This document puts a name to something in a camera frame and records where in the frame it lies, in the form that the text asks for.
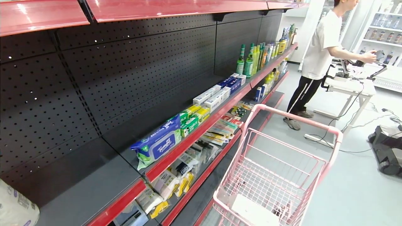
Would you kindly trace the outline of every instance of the table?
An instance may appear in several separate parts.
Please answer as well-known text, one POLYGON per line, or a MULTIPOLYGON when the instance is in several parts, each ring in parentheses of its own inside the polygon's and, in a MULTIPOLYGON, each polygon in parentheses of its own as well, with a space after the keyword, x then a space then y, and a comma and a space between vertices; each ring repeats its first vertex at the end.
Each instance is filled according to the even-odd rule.
MULTIPOLYGON (((336 72, 338 72, 340 66, 336 66, 335 68, 331 68, 328 72, 328 75, 333 76, 333 78, 328 77, 325 80, 324 85, 328 86, 328 91, 340 92, 344 94, 350 95, 348 100, 346 101, 345 105, 343 106, 342 110, 338 115, 334 115, 331 113, 327 113, 320 110, 314 110, 315 113, 327 116, 329 118, 338 120, 348 109, 351 102, 358 96, 360 108, 353 116, 349 125, 342 131, 343 135, 345 136, 352 128, 360 114, 363 112, 366 105, 370 102, 370 98, 376 94, 374 83, 372 80, 366 79, 371 73, 372 67, 368 66, 364 69, 355 68, 356 71, 353 71, 352 68, 349 69, 349 78, 340 78, 335 77, 336 72)), ((323 145, 330 145, 332 148, 334 147, 333 143, 327 142, 324 139, 317 138, 311 136, 309 134, 304 135, 305 138, 316 141, 323 145)))

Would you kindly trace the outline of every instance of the pink shopping cart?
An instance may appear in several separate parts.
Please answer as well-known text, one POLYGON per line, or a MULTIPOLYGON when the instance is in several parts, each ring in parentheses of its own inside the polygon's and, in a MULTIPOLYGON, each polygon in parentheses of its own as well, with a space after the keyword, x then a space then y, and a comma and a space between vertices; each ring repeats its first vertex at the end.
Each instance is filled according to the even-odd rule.
POLYGON ((219 215, 216 223, 220 226, 301 225, 315 188, 337 157, 342 138, 342 132, 332 126, 266 105, 255 105, 244 124, 239 148, 213 195, 213 208, 219 215), (260 109, 335 134, 329 161, 248 128, 254 113, 260 109), (269 139, 273 144, 258 145, 261 139, 269 139))

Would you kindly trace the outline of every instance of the sneaker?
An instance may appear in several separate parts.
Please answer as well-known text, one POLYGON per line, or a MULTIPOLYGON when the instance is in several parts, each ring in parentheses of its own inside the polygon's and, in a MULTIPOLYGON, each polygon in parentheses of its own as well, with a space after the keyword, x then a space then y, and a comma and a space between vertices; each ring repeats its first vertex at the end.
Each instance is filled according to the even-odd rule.
POLYGON ((294 130, 300 130, 300 125, 299 122, 296 120, 288 119, 288 118, 283 118, 283 121, 291 128, 294 130))
POLYGON ((308 118, 311 119, 312 117, 314 117, 313 113, 308 113, 307 111, 300 111, 297 113, 298 116, 303 117, 303 118, 308 118))

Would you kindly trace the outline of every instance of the gray floor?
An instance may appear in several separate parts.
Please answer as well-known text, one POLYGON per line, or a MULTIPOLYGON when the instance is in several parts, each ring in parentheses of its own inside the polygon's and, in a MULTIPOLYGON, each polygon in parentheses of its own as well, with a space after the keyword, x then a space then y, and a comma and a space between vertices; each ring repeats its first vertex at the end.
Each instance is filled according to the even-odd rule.
MULTIPOLYGON (((294 89, 297 87, 300 73, 298 66, 289 65, 290 75, 277 89, 285 93, 280 110, 286 110, 287 104, 294 89)), ((307 104, 310 110, 320 109, 337 114, 343 107, 348 96, 344 94, 325 92, 320 88, 312 100, 307 104)), ((337 128, 342 129, 357 111, 358 103, 355 103, 349 112, 339 121, 334 123, 337 128)), ((387 108, 402 117, 402 94, 383 89, 377 89, 377 95, 371 99, 371 104, 361 114, 355 125, 364 125, 373 119, 384 116, 387 113, 381 111, 387 108)), ((317 116, 316 121, 329 123, 329 119, 317 116)), ((367 136, 371 134, 379 124, 395 125, 389 120, 389 116, 377 119, 364 127, 352 129, 344 138, 341 149, 344 151, 358 152, 369 149, 366 142, 367 136)), ((302 125, 301 131, 293 131, 282 121, 282 117, 274 115, 262 131, 279 140, 301 148, 307 152, 328 159, 331 149, 323 145, 312 143, 304 139, 304 134, 323 134, 323 131, 314 129, 308 125, 302 125)), ((327 141, 332 141, 332 136, 326 136, 327 141)), ((277 144, 266 139, 258 138, 256 147, 269 149, 279 158, 300 167, 308 166, 311 162, 302 160, 296 154, 290 154, 290 150, 278 149, 277 144)), ((269 165, 274 168, 272 160, 261 161, 264 156, 260 152, 252 152, 248 157, 262 165, 269 165)), ((311 204, 307 210, 303 225, 306 226, 396 226, 401 225, 400 213, 402 212, 402 179, 385 176, 377 171, 376 160, 372 151, 359 154, 341 152, 322 183, 315 191, 311 204)), ((216 222, 216 214, 211 213, 208 225, 216 222)))

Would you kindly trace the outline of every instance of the black pants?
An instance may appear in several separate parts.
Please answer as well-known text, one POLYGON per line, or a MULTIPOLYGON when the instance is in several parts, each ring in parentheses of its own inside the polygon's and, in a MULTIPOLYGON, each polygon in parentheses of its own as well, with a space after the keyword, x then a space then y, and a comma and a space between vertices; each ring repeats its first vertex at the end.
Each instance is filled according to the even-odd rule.
POLYGON ((313 80, 301 76, 299 87, 296 89, 295 93, 293 93, 293 96, 289 102, 289 106, 287 107, 287 111, 294 115, 296 115, 298 112, 305 111, 306 103, 308 103, 317 92, 321 82, 322 79, 313 80))

